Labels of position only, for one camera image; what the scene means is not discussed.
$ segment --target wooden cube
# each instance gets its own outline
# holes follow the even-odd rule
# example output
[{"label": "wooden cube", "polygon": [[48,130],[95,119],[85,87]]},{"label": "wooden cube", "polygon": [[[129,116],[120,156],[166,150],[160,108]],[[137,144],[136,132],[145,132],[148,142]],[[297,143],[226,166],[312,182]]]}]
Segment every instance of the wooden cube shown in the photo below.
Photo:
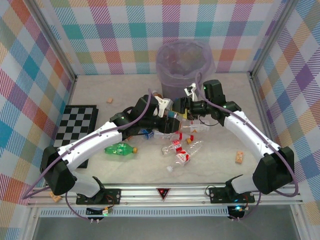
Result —
[{"label": "wooden cube", "polygon": [[237,151],[235,156],[235,162],[237,164],[242,164],[244,158],[244,152],[243,151]]},{"label": "wooden cube", "polygon": [[51,191],[49,192],[49,195],[50,197],[52,198],[52,200],[55,202],[55,203],[58,203],[59,201],[61,201],[62,197],[61,196],[56,196],[54,195],[54,193]]},{"label": "wooden cube", "polygon": [[107,103],[107,104],[111,104],[111,103],[113,102],[113,100],[114,100],[114,99],[113,99],[112,97],[109,97],[108,100],[106,101],[106,103]]}]

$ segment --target colorful plaid wall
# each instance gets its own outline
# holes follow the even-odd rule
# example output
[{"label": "colorful plaid wall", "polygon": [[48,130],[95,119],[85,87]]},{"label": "colorful plaid wall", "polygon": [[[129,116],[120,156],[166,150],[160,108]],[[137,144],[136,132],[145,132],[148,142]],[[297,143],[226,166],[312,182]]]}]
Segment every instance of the colorful plaid wall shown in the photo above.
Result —
[{"label": "colorful plaid wall", "polygon": [[295,173],[320,239],[320,0],[300,0],[258,73],[273,134]]},{"label": "colorful plaid wall", "polygon": [[272,19],[267,31],[265,32],[265,34],[264,34],[264,36],[262,38],[262,41],[260,42],[259,48],[258,48],[258,50],[256,51],[256,53],[254,55],[253,61],[252,61],[251,65],[250,65],[250,67],[248,69],[249,72],[251,72],[253,70],[254,66],[256,65],[256,62],[257,62],[258,58],[260,57],[261,51],[266,46],[271,33],[274,31],[274,29],[276,27],[276,23],[279,20],[281,14],[283,13],[287,2],[288,2],[288,0],[282,0],[281,1],[281,3],[279,5],[275,15],[273,16],[273,19]]},{"label": "colorful plaid wall", "polygon": [[22,0],[0,7],[0,239],[15,240],[72,82]]},{"label": "colorful plaid wall", "polygon": [[246,72],[285,1],[37,2],[75,72],[95,75],[155,73],[158,48],[179,39],[208,42],[217,72]]}]

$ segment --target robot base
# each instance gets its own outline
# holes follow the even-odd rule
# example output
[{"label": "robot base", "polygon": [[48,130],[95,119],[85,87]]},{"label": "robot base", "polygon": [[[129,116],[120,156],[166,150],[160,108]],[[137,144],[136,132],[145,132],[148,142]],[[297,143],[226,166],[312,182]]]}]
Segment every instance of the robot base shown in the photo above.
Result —
[{"label": "robot base", "polygon": [[77,194],[75,204],[77,205],[119,205],[121,199],[121,189],[101,189],[103,191],[103,198],[99,202],[94,199],[86,197],[83,194]]},{"label": "robot base", "polygon": [[209,196],[212,204],[252,204],[255,202],[254,195],[249,191],[239,194],[238,197],[231,201],[224,187],[210,187]]}]

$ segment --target crushed plastic bottle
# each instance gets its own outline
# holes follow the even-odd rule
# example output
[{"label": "crushed plastic bottle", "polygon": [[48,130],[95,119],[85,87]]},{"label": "crushed plastic bottle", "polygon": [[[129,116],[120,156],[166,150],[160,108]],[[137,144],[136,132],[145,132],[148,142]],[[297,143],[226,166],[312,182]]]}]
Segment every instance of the crushed plastic bottle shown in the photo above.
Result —
[{"label": "crushed plastic bottle", "polygon": [[155,134],[153,130],[152,131],[148,131],[147,129],[141,129],[140,132],[142,134],[144,134],[144,137],[146,139],[150,139]]},{"label": "crushed plastic bottle", "polygon": [[167,157],[171,154],[177,154],[182,151],[183,143],[186,142],[187,144],[192,143],[192,140],[188,138],[186,141],[180,141],[180,140],[173,140],[171,144],[165,145],[161,148],[162,155],[164,157]]},{"label": "crushed plastic bottle", "polygon": [[155,139],[168,139],[170,141],[173,141],[173,140],[180,140],[180,141],[184,141],[184,140],[187,140],[187,139],[191,139],[191,141],[194,140],[194,136],[193,135],[190,135],[190,134],[187,134],[187,133],[183,133],[183,132],[174,132],[174,133],[162,133],[162,132],[159,132],[157,130],[154,130],[154,138]]},{"label": "crushed plastic bottle", "polygon": [[185,149],[182,149],[177,155],[175,155],[175,162],[172,165],[166,167],[167,171],[172,173],[176,168],[183,167],[187,164],[191,157],[193,157],[203,146],[202,140],[194,141]]},{"label": "crushed plastic bottle", "polygon": [[200,120],[186,120],[181,123],[180,132],[182,133],[202,133],[210,130],[209,121],[203,120],[205,124],[201,123]]},{"label": "crushed plastic bottle", "polygon": [[106,154],[116,154],[116,155],[128,155],[128,154],[136,154],[138,152],[138,149],[136,147],[131,147],[127,143],[117,143],[113,144],[111,146],[108,146],[104,149],[104,152]]}]

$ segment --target white bottle cap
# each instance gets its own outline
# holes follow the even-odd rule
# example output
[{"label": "white bottle cap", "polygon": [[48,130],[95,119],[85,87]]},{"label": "white bottle cap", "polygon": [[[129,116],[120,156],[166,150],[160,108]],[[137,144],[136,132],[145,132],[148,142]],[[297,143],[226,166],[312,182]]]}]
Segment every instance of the white bottle cap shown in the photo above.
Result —
[{"label": "white bottle cap", "polygon": [[174,170],[172,166],[167,166],[166,169],[169,173],[172,173]]}]

